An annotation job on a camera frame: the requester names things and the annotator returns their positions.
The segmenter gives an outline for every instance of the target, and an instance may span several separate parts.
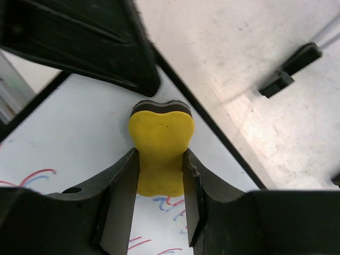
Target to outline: black edge trim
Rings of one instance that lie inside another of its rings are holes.
[[[175,101],[172,101],[174,103],[171,104],[171,105],[167,105],[167,106],[162,106],[162,105],[166,105],[167,103],[159,104],[159,103],[149,101],[149,100],[142,101],[142,102],[146,102],[146,104],[136,105],[134,107],[134,109],[132,110],[130,117],[133,114],[135,114],[137,112],[141,112],[141,111],[150,111],[150,112],[159,113],[159,114],[165,114],[165,113],[170,113],[170,112],[183,112],[183,113],[186,113],[186,114],[191,116],[191,112],[190,112],[189,107],[185,107],[183,105],[176,104]]]
[[[52,92],[59,87],[68,77],[70,73],[60,72],[39,94],[36,95],[26,107],[20,111],[8,125],[4,126],[0,131],[0,141],[6,139]]]
[[[223,143],[225,148],[229,150],[229,152],[233,155],[237,162],[241,165],[241,167],[246,171],[249,177],[254,181],[254,183],[260,189],[267,189],[264,183],[260,180],[260,178],[256,175],[254,170],[250,167],[250,165],[244,160],[238,150],[233,146],[233,144],[229,141],[229,139],[225,136],[222,130],[217,126],[215,121],[211,118],[211,116],[207,113],[204,107],[198,102],[196,97],[192,94],[192,92],[188,89],[188,87],[184,84],[181,78],[176,74],[176,72],[171,68],[171,66],[166,62],[161,53],[157,50],[157,48],[153,45],[154,53],[156,56],[156,63],[162,68],[165,74],[169,77],[169,79],[175,84],[178,90],[183,94],[183,96],[188,100],[188,102],[192,105],[192,107],[197,111],[197,113],[202,117],[202,119],[208,124],[210,129],[215,133],[217,138]]]

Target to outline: black bracket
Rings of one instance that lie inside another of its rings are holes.
[[[138,159],[132,149],[61,194],[0,188],[1,254],[125,255]],[[190,149],[183,155],[183,185],[195,255],[340,254],[339,191],[244,193],[204,167]]]
[[[310,42],[298,49],[259,90],[260,94],[269,98],[294,82],[292,75],[322,57],[321,49]]]

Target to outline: black clip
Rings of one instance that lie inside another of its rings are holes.
[[[321,49],[310,42],[298,49],[275,73],[272,79],[259,90],[267,98],[286,88],[294,82],[292,75],[322,57]]]

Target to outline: black rubber flap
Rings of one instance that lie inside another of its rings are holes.
[[[146,96],[160,85],[151,43],[129,0],[0,0],[0,47]]]

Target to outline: yellow foam piece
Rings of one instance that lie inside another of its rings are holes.
[[[137,192],[146,197],[183,195],[183,153],[194,132],[193,118],[184,112],[142,110],[130,117],[129,132],[139,152]]]

